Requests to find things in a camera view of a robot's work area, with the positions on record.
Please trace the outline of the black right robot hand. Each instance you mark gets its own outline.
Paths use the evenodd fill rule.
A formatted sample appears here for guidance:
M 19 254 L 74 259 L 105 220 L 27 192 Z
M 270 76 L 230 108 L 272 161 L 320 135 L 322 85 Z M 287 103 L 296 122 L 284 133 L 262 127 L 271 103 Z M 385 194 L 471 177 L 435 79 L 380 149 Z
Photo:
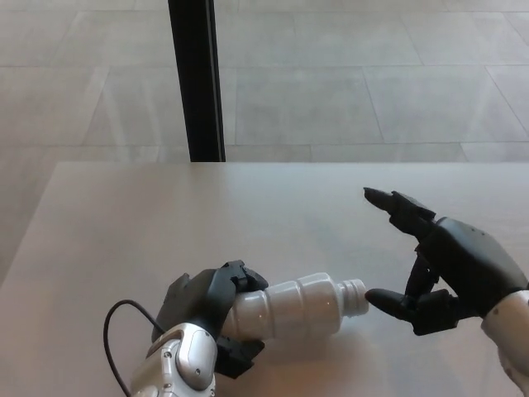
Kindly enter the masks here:
M 365 198 L 389 215 L 400 232 L 418 241 L 406 289 L 370 289 L 366 300 L 412 325 L 418 336 L 456 328 L 461 319 L 486 315 L 528 279 L 498 241 L 467 223 L 444 217 L 397 191 L 365 188 Z

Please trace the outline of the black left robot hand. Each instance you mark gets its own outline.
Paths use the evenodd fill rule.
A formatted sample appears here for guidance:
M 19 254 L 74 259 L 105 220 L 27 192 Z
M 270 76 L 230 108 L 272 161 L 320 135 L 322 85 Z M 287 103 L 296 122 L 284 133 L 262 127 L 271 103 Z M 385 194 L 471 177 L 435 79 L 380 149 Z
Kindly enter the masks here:
M 181 323 L 192 323 L 208 331 L 217 343 L 215 372 L 235 379 L 253 366 L 253 359 L 265 348 L 260 337 L 244 342 L 222 331 L 239 294 L 268 288 L 267 280 L 247 268 L 243 261 L 230 261 L 206 269 L 194 277 L 185 273 L 167 289 L 156 317 L 151 341 Z

